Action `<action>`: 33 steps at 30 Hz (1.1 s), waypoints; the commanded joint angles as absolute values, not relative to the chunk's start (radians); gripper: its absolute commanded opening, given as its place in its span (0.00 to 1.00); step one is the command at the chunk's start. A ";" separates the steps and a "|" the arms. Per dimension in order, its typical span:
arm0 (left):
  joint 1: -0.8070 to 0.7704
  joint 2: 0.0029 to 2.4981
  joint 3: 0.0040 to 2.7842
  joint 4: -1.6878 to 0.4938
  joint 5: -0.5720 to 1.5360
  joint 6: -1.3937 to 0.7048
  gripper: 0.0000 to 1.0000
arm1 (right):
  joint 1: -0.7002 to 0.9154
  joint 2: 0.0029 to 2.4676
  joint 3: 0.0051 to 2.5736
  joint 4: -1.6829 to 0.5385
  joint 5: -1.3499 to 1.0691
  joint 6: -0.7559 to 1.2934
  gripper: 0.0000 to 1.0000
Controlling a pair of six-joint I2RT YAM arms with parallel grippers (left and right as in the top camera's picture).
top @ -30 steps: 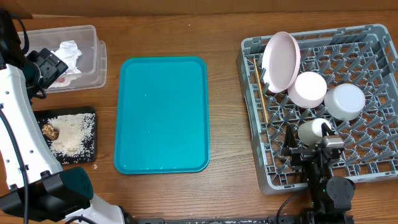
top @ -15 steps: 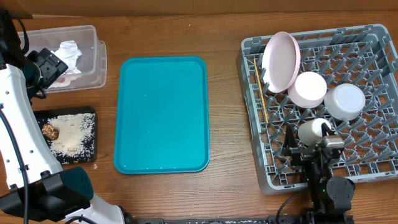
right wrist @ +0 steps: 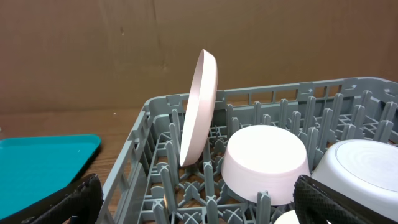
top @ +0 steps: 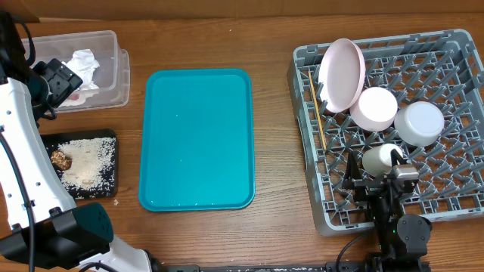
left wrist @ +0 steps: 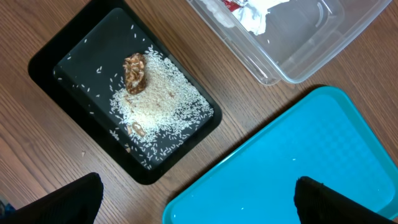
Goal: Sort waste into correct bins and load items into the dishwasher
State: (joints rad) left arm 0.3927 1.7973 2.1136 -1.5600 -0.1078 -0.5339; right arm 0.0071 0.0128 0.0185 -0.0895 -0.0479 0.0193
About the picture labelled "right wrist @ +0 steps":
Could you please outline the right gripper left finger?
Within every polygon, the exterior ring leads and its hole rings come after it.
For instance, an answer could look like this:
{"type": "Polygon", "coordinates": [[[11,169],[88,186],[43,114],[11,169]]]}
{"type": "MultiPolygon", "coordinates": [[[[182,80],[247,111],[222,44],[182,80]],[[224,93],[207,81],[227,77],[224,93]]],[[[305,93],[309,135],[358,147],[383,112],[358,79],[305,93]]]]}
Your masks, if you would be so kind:
{"type": "Polygon", "coordinates": [[[103,205],[100,178],[90,174],[1,219],[9,224],[95,223],[103,205]]]}

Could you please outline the small pink saucer plate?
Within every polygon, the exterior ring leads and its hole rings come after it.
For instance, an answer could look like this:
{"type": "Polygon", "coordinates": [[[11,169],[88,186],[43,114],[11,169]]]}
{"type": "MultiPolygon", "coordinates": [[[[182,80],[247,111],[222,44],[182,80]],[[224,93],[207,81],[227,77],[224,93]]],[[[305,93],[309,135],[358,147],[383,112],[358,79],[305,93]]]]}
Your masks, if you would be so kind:
{"type": "Polygon", "coordinates": [[[221,168],[224,182],[235,194],[257,202],[257,193],[266,191],[272,205],[292,202],[297,178],[309,174],[304,143],[293,133],[268,125],[236,131],[221,168]]]}

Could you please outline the large white plate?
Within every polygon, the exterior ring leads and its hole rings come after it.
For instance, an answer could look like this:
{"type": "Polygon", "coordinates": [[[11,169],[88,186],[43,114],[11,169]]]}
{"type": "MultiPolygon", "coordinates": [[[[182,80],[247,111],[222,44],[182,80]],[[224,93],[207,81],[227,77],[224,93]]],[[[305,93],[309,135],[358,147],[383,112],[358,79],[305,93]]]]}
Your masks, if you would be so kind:
{"type": "Polygon", "coordinates": [[[180,146],[180,165],[189,166],[203,152],[210,131],[218,85],[215,57],[206,50],[200,52],[188,96],[180,146]]]}

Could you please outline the grey bowl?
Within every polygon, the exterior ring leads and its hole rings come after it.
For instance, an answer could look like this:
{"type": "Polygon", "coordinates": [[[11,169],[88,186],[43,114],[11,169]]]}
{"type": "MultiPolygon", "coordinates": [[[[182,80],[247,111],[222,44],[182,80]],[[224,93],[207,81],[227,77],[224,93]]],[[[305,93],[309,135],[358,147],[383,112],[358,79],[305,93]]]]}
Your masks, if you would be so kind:
{"type": "Polygon", "coordinates": [[[346,197],[397,220],[397,147],[370,140],[332,145],[312,178],[346,197]]]}

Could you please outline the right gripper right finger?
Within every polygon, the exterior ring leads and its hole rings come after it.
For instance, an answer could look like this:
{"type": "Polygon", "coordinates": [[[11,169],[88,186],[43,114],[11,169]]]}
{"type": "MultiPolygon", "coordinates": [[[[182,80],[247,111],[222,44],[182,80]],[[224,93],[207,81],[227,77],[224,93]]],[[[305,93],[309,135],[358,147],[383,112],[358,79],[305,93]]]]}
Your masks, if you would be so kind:
{"type": "Polygon", "coordinates": [[[307,175],[296,180],[293,197],[300,224],[397,224],[307,175]]]}

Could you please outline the white cup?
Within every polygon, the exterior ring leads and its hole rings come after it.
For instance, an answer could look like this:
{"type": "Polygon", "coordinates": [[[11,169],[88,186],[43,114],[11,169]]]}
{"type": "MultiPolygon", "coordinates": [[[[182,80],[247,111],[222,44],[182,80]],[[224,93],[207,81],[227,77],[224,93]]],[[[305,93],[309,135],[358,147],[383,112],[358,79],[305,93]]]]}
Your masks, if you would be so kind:
{"type": "Polygon", "coordinates": [[[274,224],[300,224],[300,222],[298,220],[295,210],[291,210],[279,216],[275,220],[274,224]]]}

